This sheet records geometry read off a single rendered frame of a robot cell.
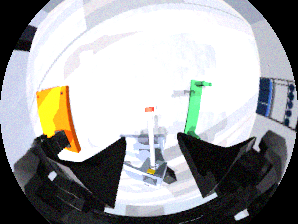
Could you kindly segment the green cradle stand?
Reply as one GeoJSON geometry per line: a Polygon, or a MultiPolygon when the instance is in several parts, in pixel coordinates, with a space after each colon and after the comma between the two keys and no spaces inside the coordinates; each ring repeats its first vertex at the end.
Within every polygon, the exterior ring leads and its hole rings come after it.
{"type": "Polygon", "coordinates": [[[213,87],[212,81],[206,83],[204,80],[190,80],[188,119],[186,119],[184,133],[188,133],[189,136],[194,136],[196,139],[201,139],[194,131],[196,131],[198,116],[200,116],[202,87],[204,87],[204,85],[206,85],[206,87],[213,87]]]}

